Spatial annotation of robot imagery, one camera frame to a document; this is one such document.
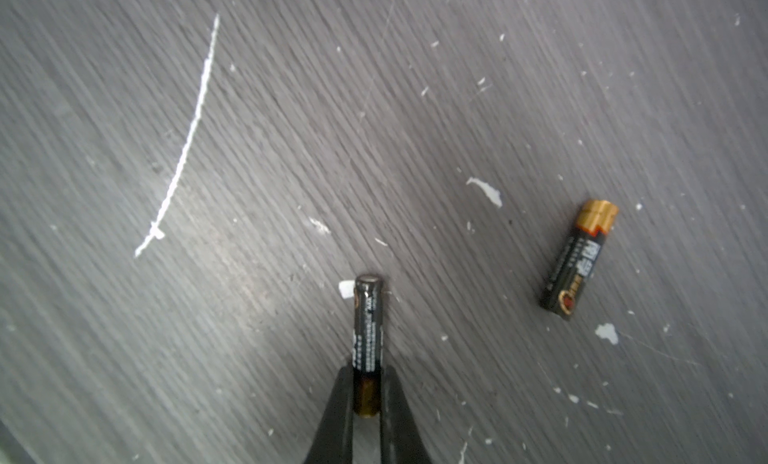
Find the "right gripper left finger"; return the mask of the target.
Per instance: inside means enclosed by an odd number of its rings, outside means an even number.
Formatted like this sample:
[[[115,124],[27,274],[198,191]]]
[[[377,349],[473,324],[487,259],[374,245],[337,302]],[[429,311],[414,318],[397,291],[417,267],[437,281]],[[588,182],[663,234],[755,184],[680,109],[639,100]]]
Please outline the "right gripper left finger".
[[[304,464],[353,462],[353,384],[352,364],[347,363],[337,373]]]

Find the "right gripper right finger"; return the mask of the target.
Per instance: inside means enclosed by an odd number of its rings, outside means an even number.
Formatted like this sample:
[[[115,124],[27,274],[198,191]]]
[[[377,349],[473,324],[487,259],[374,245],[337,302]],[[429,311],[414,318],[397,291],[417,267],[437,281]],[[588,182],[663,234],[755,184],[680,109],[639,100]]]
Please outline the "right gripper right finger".
[[[382,464],[432,462],[394,366],[382,371],[380,454]]]

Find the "AAA battery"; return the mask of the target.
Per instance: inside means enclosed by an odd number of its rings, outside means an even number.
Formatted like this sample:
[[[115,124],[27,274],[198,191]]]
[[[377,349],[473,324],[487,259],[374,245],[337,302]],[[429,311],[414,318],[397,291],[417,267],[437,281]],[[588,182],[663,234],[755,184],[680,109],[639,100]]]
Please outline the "AAA battery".
[[[383,279],[360,275],[354,281],[353,410],[365,418],[381,409]]]
[[[539,301],[543,309],[572,318],[618,213],[609,201],[584,203],[544,287]]]

